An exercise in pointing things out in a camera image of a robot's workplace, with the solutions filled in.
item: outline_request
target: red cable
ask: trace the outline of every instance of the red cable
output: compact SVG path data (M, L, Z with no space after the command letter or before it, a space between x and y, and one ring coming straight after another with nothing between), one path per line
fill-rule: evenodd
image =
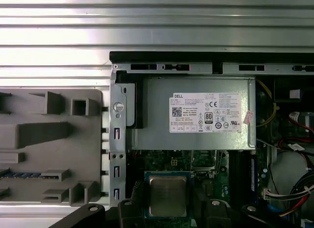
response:
M309 130L309 131L314 132L314 130L313 130L313 129L311 129L310 127L307 127L307 126L301 125L299 122L297 122L297 121L295 121L295 120L291 119L290 117L288 117L288 120L289 120L289 122L291 122L292 124L295 124L295 125L297 125L297 126L303 127L303 128L305 128L305 129L307 129L307 130Z
M297 209L299 206L305 203L306 200L308 200L309 196L304 196L295 206L293 206L290 211Z

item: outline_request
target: green circuit board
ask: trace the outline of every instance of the green circuit board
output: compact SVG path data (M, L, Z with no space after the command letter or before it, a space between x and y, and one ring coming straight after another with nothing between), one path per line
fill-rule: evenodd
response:
M141 171L206 171L203 187L210 199L230 202L229 195L229 154L227 151L154 150L131 151L127 162ZM146 219L152 228L192 228L191 219Z

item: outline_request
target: barcode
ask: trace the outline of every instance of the barcode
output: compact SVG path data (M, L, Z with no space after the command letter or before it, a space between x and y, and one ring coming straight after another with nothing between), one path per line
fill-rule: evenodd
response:
M182 108L172 107L172 116L182 116Z

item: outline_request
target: power supply label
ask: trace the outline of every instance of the power supply label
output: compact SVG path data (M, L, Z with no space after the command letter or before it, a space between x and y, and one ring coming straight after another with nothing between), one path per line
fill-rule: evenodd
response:
M174 93L170 133L241 132L239 93Z

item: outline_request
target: power connector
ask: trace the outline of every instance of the power connector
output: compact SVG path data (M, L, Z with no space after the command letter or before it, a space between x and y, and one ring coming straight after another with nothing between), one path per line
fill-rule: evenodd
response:
M270 200L270 197L267 196L266 191L269 191L269 192L270 192L270 189L268 189L268 188L263 188L263 191L262 191L263 200Z

